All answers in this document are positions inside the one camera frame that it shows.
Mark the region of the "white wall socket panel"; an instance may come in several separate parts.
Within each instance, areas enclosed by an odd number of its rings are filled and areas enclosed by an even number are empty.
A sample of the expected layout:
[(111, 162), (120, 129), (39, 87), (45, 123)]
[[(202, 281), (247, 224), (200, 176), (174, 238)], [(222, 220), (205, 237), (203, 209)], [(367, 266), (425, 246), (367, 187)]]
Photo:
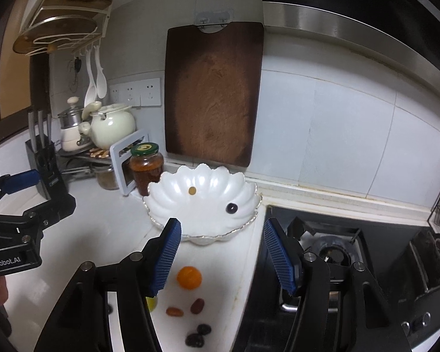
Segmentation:
[(109, 97), (114, 103), (124, 103), (132, 107), (161, 106), (161, 78), (112, 84), (109, 86)]

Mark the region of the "steel range hood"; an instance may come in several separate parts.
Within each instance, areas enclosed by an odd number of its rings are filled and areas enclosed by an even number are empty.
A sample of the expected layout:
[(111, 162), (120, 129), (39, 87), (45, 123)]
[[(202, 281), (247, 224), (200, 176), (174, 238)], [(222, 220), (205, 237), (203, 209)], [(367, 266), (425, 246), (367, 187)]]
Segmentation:
[(440, 8), (431, 0), (262, 0), (269, 28), (346, 43), (440, 94)]

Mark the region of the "gas stove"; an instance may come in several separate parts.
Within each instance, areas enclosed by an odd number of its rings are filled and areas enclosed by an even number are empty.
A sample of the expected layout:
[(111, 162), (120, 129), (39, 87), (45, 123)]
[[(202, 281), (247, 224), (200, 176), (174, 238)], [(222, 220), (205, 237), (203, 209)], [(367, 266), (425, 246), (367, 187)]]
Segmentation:
[(270, 206), (300, 245), (281, 288), (262, 235), (235, 351), (440, 351), (440, 232)]

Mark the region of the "black knife block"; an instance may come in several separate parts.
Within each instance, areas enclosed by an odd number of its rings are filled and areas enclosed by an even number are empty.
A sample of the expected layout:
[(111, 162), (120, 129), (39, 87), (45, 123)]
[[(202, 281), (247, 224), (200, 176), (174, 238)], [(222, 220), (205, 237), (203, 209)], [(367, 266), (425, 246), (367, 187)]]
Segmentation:
[(44, 119), (44, 111), (28, 111), (28, 134), (25, 141), (28, 162), (40, 176), (37, 190), (50, 200), (68, 193), (67, 185), (58, 169), (55, 144), (51, 140), (51, 116)]

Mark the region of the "small glass jar brown contents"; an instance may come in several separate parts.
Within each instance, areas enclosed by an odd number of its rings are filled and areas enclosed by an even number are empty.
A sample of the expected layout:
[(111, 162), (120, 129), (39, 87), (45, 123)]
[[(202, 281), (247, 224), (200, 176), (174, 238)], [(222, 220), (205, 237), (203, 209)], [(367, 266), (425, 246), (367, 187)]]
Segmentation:
[(105, 190), (118, 190), (118, 183), (114, 174), (114, 169), (110, 165), (95, 165), (93, 167), (94, 174), (98, 185)]

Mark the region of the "green plum fruit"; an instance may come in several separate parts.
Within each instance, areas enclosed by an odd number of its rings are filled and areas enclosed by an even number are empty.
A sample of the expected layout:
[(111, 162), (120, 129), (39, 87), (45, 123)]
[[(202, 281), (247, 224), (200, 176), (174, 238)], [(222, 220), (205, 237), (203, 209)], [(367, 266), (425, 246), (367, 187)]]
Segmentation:
[(146, 299), (146, 302), (148, 305), (148, 310), (150, 312), (153, 312), (158, 304), (158, 298), (156, 296), (155, 297), (148, 297), (147, 296), (145, 299)]

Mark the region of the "metal corner shelf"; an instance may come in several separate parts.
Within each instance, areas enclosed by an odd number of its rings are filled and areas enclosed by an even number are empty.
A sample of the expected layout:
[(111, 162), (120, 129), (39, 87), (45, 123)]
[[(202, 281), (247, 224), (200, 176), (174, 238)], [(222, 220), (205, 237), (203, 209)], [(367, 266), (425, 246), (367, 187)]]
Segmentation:
[(66, 183), (74, 180), (94, 177), (95, 165), (111, 165), (110, 157), (107, 159), (95, 159), (89, 156), (89, 150), (97, 148), (92, 146), (88, 149), (79, 149), (75, 152), (64, 152), (62, 149), (56, 153), (58, 169)]

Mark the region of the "white slotted rack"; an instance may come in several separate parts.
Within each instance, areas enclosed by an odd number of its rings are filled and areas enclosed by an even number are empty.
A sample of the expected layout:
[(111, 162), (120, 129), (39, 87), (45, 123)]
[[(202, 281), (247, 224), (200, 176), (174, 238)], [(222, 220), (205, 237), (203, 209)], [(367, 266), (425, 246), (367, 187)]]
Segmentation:
[(128, 196), (136, 187), (128, 163), (133, 146), (148, 141), (146, 130), (137, 130), (109, 147), (109, 156), (119, 192)]

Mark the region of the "glass jar green lid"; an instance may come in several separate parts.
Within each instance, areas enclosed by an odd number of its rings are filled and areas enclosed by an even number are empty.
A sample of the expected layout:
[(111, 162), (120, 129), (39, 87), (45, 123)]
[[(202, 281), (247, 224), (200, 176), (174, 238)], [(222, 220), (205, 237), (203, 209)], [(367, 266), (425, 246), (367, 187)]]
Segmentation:
[(148, 185), (151, 182), (160, 181), (163, 164), (163, 155), (156, 143), (144, 142), (132, 147), (129, 168), (141, 196), (148, 195)]

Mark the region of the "white hanging rice paddle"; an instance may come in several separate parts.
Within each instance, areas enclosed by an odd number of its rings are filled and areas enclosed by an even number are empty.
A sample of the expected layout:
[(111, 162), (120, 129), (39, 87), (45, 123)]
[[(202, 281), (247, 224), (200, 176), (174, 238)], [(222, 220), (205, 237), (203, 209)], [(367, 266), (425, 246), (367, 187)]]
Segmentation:
[(97, 69), (96, 88), (97, 97), (100, 99), (105, 98), (107, 95), (107, 79), (105, 78), (104, 70), (101, 65), (100, 46), (94, 46), (95, 65)]

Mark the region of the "white scalloped fruit bowl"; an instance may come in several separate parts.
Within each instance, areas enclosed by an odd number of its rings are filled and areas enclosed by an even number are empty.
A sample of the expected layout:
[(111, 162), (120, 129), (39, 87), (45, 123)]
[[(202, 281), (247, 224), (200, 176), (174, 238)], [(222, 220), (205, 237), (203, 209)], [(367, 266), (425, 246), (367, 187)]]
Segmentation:
[[(189, 194), (190, 187), (196, 188), (194, 195)], [(162, 229), (169, 218), (176, 218), (183, 241), (199, 246), (232, 239), (255, 221), (261, 201), (257, 185), (243, 173), (206, 164), (163, 172), (159, 182), (148, 185), (148, 195), (143, 198), (154, 226)], [(238, 205), (236, 213), (226, 212), (229, 203)]]

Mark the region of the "red-brown jujube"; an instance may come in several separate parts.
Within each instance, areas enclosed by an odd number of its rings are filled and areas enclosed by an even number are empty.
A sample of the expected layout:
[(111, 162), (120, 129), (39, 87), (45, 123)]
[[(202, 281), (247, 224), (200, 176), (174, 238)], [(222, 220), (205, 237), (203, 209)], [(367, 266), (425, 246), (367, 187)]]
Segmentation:
[(198, 315), (202, 312), (205, 306), (205, 300), (202, 298), (196, 299), (193, 304), (191, 304), (190, 311), (193, 315)]

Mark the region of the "orange-brown date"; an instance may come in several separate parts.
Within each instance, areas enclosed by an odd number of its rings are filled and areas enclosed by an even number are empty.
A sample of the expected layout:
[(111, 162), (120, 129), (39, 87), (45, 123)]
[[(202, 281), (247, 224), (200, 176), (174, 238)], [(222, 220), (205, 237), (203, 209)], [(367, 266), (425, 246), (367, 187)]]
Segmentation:
[(171, 316), (171, 317), (183, 317), (184, 312), (182, 309), (177, 308), (177, 307), (168, 307), (166, 309), (166, 315)]

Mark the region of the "small orange tangerine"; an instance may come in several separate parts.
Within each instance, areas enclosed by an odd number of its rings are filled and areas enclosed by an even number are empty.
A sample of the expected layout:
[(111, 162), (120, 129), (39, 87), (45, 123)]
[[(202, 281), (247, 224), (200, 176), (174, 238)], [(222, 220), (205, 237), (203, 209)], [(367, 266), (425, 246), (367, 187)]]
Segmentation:
[(194, 290), (202, 284), (202, 274), (194, 266), (184, 266), (178, 271), (176, 280), (181, 288)]

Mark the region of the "dark grape pair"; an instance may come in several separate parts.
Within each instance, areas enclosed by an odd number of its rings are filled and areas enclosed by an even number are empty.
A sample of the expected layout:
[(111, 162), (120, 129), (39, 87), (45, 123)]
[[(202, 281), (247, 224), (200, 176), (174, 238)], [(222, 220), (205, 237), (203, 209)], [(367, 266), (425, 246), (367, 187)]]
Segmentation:
[(202, 334), (192, 333), (185, 338), (185, 344), (191, 348), (202, 348), (205, 344), (205, 339)]

